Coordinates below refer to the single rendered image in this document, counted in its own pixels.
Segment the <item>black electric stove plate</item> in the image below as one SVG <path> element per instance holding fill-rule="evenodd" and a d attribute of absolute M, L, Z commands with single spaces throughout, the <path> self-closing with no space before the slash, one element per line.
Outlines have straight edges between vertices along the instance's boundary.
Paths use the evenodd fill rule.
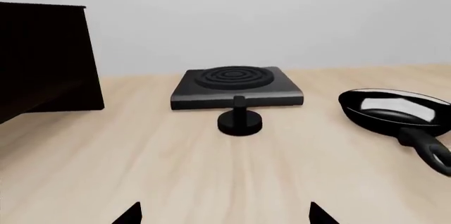
<path fill-rule="evenodd" d="M 302 90 L 279 67 L 224 66 L 187 70 L 171 95 L 171 109 L 230 108 L 236 96 L 248 107 L 304 103 Z"/>

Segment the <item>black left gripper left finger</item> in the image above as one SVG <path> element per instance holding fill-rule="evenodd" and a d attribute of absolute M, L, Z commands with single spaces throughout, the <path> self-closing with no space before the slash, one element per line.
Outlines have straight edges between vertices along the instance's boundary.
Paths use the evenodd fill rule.
<path fill-rule="evenodd" d="M 112 224 L 141 224 L 141 203 L 135 202 L 127 211 L 120 215 Z"/>

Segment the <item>dark brown cabinet shelf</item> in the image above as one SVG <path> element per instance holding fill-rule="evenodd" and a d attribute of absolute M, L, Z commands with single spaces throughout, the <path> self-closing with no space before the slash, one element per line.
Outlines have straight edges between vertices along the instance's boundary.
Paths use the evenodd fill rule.
<path fill-rule="evenodd" d="M 0 1 L 0 124 L 104 107 L 85 7 Z"/>

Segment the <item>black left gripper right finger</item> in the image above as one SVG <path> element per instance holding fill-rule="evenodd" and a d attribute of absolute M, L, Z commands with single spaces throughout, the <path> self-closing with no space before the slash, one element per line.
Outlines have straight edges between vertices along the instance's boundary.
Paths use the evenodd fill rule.
<path fill-rule="evenodd" d="M 339 224 L 339 222 L 326 213 L 316 202 L 310 203 L 309 222 L 310 224 Z"/>

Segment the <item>black frying pan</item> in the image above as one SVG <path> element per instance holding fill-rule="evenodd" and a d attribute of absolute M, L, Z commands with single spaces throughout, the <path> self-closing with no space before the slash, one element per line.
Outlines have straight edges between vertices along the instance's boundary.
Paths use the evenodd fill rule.
<path fill-rule="evenodd" d="M 343 92 L 338 102 L 358 126 L 388 137 L 446 177 L 451 177 L 451 151 L 436 139 L 451 132 L 451 103 L 425 94 L 382 88 Z"/>

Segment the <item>black round stove knob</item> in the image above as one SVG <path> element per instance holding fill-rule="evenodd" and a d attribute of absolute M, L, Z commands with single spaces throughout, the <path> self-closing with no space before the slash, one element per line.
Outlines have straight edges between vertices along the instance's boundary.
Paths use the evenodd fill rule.
<path fill-rule="evenodd" d="M 218 117 L 217 127 L 225 135 L 246 137 L 258 133 L 263 128 L 263 120 L 259 113 L 247 109 L 245 97 L 235 96 L 232 109 Z"/>

